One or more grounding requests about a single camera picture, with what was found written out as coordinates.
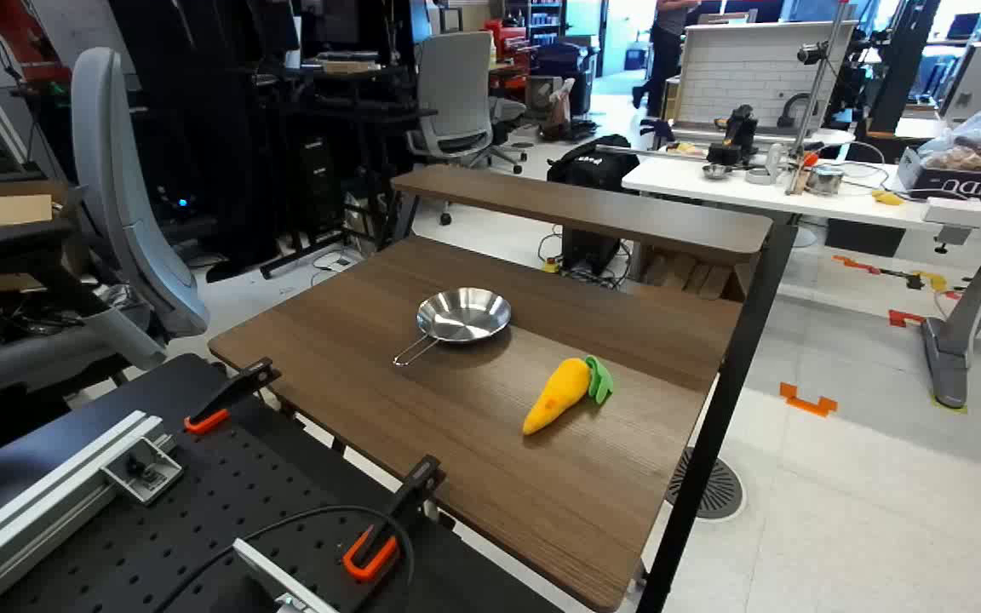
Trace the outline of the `silver metal frying pan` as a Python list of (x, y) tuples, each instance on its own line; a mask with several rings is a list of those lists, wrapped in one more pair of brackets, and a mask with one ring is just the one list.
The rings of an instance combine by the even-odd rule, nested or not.
[(410, 366), (433, 346), (469, 346), (494, 339), (511, 326), (514, 307), (508, 297), (484, 284), (455, 284), (426, 297), (417, 307), (418, 336), (393, 356), (394, 366)]

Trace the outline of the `black backpack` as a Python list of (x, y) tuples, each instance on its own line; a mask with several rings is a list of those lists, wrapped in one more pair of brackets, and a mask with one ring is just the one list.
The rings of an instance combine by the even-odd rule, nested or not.
[[(574, 146), (548, 165), (548, 179), (618, 190), (623, 178), (636, 165), (636, 153), (631, 138), (621, 131), (595, 136), (591, 141)], [(570, 272), (601, 275), (618, 256), (621, 241), (609, 233), (593, 233), (582, 229), (564, 232), (564, 264)]]

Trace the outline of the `white mesh office chair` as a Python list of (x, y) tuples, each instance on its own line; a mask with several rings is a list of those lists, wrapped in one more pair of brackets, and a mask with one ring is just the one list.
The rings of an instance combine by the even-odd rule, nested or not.
[(410, 150), (418, 160), (475, 162), (503, 160), (520, 170), (524, 153), (502, 150), (490, 99), (490, 32), (457, 30), (417, 45), (418, 119)]

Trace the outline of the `black table leg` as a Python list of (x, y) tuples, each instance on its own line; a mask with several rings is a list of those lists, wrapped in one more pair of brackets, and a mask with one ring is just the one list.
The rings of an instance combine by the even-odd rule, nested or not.
[(640, 588), (636, 613), (661, 613), (679, 576), (681, 553), (688, 549), (708, 477), (720, 464), (729, 421), (737, 414), (740, 392), (748, 385), (758, 345), (771, 320), (783, 270), (792, 263), (792, 247), (796, 239), (796, 214), (776, 214), (772, 229), (767, 232), (762, 256), (758, 264), (758, 280), (729, 336), (727, 356), (720, 364), (720, 385), (707, 404), (707, 420), (686, 458), (686, 472), (665, 519), (665, 535), (659, 541), (659, 553), (649, 569), (649, 581)]

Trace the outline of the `black orange clamp near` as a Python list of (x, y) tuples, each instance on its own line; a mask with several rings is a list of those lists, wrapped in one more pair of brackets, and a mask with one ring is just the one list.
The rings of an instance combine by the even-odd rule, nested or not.
[(442, 480), (439, 458), (423, 456), (384, 511), (344, 549), (341, 565), (355, 581), (380, 581), (402, 553), (407, 527)]

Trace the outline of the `black orange clamp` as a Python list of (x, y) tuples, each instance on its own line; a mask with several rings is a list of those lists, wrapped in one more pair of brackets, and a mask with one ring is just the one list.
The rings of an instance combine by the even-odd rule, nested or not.
[(402, 553), (407, 527), (442, 480), (439, 458), (423, 456), (384, 511), (344, 549), (341, 565), (355, 581), (380, 581)]
[(199, 412), (182, 420), (182, 427), (195, 438), (218, 433), (232, 420), (232, 404), (256, 395), (271, 381), (275, 381), (280, 370), (271, 356), (254, 360), (247, 370), (230, 376), (218, 392), (213, 392)]

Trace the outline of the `black perforated mounting board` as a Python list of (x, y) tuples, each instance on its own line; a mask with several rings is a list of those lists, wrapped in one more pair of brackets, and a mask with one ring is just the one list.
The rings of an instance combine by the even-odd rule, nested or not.
[[(78, 408), (0, 408), (0, 505), (53, 472), (128, 412), (182, 421), (225, 370), (176, 356)], [(232, 553), (239, 539), (352, 613), (554, 613), (438, 519), (366, 588), (341, 553), (388, 489), (312, 438), (301, 421), (247, 399), (213, 435), (173, 438), (184, 466), (158, 501), (118, 498), (0, 597), (0, 613), (271, 613), (273, 598)]]

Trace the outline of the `black orange clamp far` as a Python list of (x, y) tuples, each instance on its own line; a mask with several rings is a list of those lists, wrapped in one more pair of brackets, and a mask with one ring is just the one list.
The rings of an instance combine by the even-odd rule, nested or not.
[(195, 438), (218, 433), (232, 420), (232, 404), (256, 395), (271, 381), (275, 381), (280, 370), (271, 356), (254, 360), (247, 370), (230, 376), (218, 392), (213, 392), (199, 412), (182, 420), (182, 427)]

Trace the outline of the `white lab table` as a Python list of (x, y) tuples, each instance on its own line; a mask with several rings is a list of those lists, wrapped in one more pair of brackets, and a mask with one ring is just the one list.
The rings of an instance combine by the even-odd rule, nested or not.
[[(701, 202), (743, 212), (857, 222), (874, 229), (904, 232), (972, 232), (981, 239), (981, 202), (913, 202), (880, 203), (868, 187), (843, 183), (836, 194), (792, 190), (787, 178), (772, 183), (754, 183), (748, 172), (708, 179), (701, 160), (686, 156), (643, 156), (626, 178), (626, 190)], [(981, 264), (972, 288), (946, 315), (930, 315), (923, 326), (923, 360), (930, 370), (930, 395), (946, 408), (968, 404), (968, 375), (975, 336), (981, 333)]]

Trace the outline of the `aluminium extrusion rail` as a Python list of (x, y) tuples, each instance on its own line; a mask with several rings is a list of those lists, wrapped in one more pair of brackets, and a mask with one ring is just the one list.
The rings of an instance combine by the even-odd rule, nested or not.
[(130, 412), (0, 507), (0, 597), (116, 498), (155, 505), (184, 466), (160, 414)]

